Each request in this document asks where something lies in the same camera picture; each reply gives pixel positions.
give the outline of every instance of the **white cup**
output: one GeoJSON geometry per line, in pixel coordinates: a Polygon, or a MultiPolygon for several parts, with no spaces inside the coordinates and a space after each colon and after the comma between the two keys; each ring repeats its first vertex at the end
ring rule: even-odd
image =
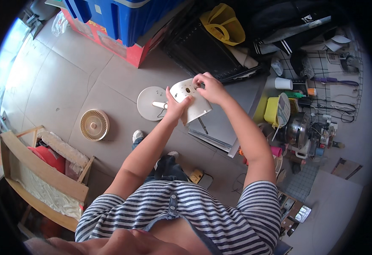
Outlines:
{"type": "Polygon", "coordinates": [[[275,89],[292,90],[293,88],[294,85],[292,84],[292,80],[284,78],[275,78],[275,89]]]}

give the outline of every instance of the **red box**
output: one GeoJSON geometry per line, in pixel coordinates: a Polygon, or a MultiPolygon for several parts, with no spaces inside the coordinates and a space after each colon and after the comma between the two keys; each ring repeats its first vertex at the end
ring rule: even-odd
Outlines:
{"type": "Polygon", "coordinates": [[[87,23],[82,23],[78,19],[73,19],[70,13],[61,9],[65,18],[69,21],[71,28],[86,36],[87,38],[93,40],[114,54],[125,59],[128,63],[133,64],[135,67],[143,62],[147,54],[156,48],[156,46],[162,41],[163,34],[167,31],[170,21],[163,26],[142,48],[138,45],[132,47],[126,47],[122,44],[121,40],[114,40],[107,35],[107,30],[105,27],[100,26],[97,23],[89,20],[87,23]]]}

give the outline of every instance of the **striped shirt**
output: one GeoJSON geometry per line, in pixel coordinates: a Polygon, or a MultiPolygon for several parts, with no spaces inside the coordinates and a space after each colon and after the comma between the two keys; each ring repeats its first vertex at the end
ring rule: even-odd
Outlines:
{"type": "Polygon", "coordinates": [[[203,187],[186,181],[150,181],[127,200],[97,197],[81,216],[76,242],[110,237],[117,228],[149,231],[161,219],[182,217],[213,254],[272,254],[281,214],[276,186],[248,185],[236,207],[223,205],[203,187]]]}

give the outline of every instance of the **purple tool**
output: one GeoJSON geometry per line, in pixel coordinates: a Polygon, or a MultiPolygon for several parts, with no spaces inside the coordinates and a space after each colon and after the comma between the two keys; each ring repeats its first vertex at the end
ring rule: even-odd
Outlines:
{"type": "Polygon", "coordinates": [[[321,82],[321,83],[342,83],[342,84],[346,84],[346,85],[351,85],[351,86],[359,86],[359,83],[357,82],[354,82],[352,80],[338,80],[336,78],[331,78],[331,77],[328,77],[328,78],[312,78],[311,80],[315,81],[315,82],[321,82]]]}

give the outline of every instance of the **pink cup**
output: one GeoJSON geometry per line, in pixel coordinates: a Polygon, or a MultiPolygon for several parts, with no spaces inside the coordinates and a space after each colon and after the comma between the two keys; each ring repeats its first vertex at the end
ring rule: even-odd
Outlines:
{"type": "Polygon", "coordinates": [[[272,152],[273,155],[275,155],[277,157],[280,157],[281,154],[282,154],[282,148],[281,147],[271,146],[271,152],[272,152]]]}

